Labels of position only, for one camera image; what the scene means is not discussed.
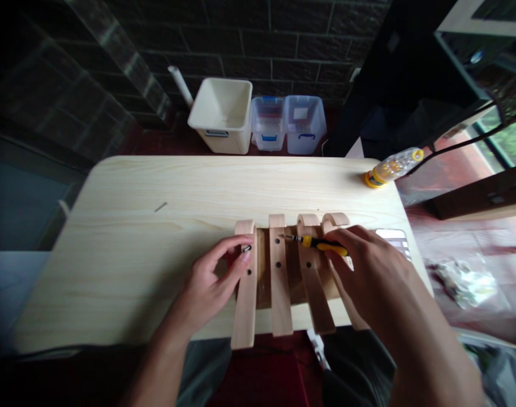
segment dark tiled wall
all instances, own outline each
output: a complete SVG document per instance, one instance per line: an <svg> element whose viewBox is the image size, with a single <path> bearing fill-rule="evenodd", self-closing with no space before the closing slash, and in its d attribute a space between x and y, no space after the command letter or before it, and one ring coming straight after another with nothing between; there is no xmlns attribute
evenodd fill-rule
<svg viewBox="0 0 516 407"><path fill-rule="evenodd" d="M169 100L162 98L164 92L157 83L149 84L150 71L136 58L133 42L103 0L37 0L27 4L24 12L121 105L133 109L130 114L144 128L167 129Z"/></svg>
<svg viewBox="0 0 516 407"><path fill-rule="evenodd" d="M389 7L389 0L106 3L176 104L184 102L168 64L194 96L204 77L225 76L251 80L256 95L315 94L340 106ZM98 80L117 87L120 78ZM126 91L121 85L117 93Z"/></svg>
<svg viewBox="0 0 516 407"><path fill-rule="evenodd" d="M22 47L0 64L0 116L94 162L114 155L135 118L34 22L20 15L16 26Z"/></svg>

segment wooden table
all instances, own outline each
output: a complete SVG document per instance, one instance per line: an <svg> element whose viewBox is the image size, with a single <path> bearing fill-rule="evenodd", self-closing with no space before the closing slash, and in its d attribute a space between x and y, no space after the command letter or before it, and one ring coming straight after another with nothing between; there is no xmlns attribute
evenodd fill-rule
<svg viewBox="0 0 516 407"><path fill-rule="evenodd" d="M394 184L370 189L373 159L311 157L114 157L91 172L15 330L21 352L71 344L143 343L166 313L192 261L235 222L269 214L344 212L351 224L407 234L413 263L431 285ZM350 324L340 299L336 325ZM194 339L231 336L227 307ZM306 304L295 330L312 327ZM271 332L271 310L256 333Z"/></svg>

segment white pipe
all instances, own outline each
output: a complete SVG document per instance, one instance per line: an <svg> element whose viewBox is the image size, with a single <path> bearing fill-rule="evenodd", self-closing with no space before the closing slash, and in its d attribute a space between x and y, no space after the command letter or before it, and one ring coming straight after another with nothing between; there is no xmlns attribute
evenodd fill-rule
<svg viewBox="0 0 516 407"><path fill-rule="evenodd" d="M192 109L192 104L194 103L194 99L192 98L192 95L190 94L190 91L188 90L188 86L186 85L186 82L184 81L183 75L181 75L179 68L176 66L170 65L167 67L167 70L171 73L171 76L173 77L173 80L177 84L177 87L179 88L181 94L183 95L184 101L188 105L190 109Z"/></svg>

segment left hand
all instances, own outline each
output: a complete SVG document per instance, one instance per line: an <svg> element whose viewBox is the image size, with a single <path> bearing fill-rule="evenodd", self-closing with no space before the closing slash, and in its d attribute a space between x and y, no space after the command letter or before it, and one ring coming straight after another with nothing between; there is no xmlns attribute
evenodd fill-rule
<svg viewBox="0 0 516 407"><path fill-rule="evenodd" d="M248 269L251 251L241 253L232 264L228 264L228 272L222 278L214 273L218 261L226 255L232 257L236 246L253 243L253 235L227 237L198 258L159 330L163 326L168 330L172 328L181 339L190 340L193 334L213 319L226 306L237 282Z"/></svg>

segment wooden hook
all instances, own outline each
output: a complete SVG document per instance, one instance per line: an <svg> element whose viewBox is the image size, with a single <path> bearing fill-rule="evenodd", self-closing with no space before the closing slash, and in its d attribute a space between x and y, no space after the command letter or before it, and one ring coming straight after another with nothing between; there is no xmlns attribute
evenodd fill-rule
<svg viewBox="0 0 516 407"><path fill-rule="evenodd" d="M315 214L298 216L298 236L318 237L312 226L320 226L319 219ZM315 332L319 335L332 334L336 331L336 325L333 322L332 313L317 269L316 256L318 253L316 249L306 248L303 245L299 245L298 250L302 281Z"/></svg>
<svg viewBox="0 0 516 407"><path fill-rule="evenodd" d="M269 264L271 269L271 325L273 336L292 335L290 287L286 272L286 233L284 215L269 216Z"/></svg>
<svg viewBox="0 0 516 407"><path fill-rule="evenodd" d="M344 213L324 214L322 218L322 232L326 234L339 228L340 226L348 226L349 224L349 218ZM347 262L347 264L352 268L352 260L349 257L343 257L343 260ZM352 299L349 297L345 288L343 287L341 278L339 277L338 272L335 270L330 260L328 260L328 264L333 275L333 280L336 283L337 291L339 291L339 297L341 297L341 300L343 301L343 305L347 310L347 314L349 315L349 319L352 325L357 331L362 329L369 329L369 325L367 325L360 314L358 314L358 311L356 311L356 307L354 306Z"/></svg>
<svg viewBox="0 0 516 407"><path fill-rule="evenodd" d="M240 220L235 224L236 235L254 235L249 269L239 280L235 304L234 330L231 336L232 349L252 348L256 319L256 286L258 282L258 247L254 220Z"/></svg>

